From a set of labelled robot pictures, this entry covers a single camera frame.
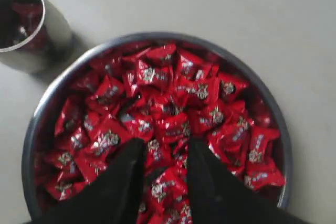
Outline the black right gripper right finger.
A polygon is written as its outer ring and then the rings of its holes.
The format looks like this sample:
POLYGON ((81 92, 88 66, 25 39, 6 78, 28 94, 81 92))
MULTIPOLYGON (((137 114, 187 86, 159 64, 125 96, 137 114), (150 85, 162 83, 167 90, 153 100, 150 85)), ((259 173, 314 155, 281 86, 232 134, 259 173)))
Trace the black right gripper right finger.
POLYGON ((188 144, 187 187, 194 223, 304 223, 246 188, 199 137, 188 144))

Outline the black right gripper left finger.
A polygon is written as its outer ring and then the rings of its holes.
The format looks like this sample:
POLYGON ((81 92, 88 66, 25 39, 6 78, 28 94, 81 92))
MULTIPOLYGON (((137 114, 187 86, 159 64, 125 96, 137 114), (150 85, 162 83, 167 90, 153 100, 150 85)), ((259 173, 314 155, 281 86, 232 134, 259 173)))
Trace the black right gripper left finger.
POLYGON ((133 138, 90 185, 34 223, 136 223, 143 192, 145 142, 133 138))

